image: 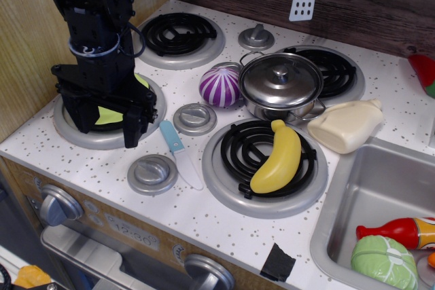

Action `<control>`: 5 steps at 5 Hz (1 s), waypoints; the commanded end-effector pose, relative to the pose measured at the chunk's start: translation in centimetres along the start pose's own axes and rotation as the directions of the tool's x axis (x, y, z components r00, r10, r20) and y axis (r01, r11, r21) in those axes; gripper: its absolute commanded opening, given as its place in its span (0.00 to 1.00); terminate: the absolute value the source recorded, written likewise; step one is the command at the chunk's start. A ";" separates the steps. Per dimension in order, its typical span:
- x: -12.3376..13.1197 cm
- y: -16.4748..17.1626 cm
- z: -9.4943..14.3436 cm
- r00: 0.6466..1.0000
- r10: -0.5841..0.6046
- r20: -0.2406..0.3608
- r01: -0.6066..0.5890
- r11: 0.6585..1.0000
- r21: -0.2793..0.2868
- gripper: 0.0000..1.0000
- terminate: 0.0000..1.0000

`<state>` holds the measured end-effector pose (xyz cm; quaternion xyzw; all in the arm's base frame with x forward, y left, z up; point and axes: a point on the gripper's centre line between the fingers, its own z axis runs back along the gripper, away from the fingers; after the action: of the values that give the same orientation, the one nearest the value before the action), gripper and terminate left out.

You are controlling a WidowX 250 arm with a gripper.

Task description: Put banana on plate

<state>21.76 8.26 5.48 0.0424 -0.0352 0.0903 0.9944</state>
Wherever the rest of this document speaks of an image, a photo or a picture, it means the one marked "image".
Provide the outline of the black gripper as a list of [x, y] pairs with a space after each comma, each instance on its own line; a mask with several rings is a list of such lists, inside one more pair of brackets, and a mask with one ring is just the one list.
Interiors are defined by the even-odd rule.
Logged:
[[99, 119], [99, 107], [123, 113], [125, 148], [138, 146], [140, 138], [157, 125], [156, 95], [135, 75], [135, 60], [121, 53], [77, 57], [75, 65], [54, 65], [56, 88], [65, 109], [82, 133]]

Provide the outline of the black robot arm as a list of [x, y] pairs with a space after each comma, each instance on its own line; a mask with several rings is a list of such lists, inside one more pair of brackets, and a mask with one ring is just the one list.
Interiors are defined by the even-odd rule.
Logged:
[[130, 19], [134, 0], [53, 0], [69, 29], [77, 62], [54, 65], [56, 89], [73, 123], [91, 131], [101, 107], [121, 113], [124, 145], [133, 148], [157, 116], [156, 95], [135, 76]]

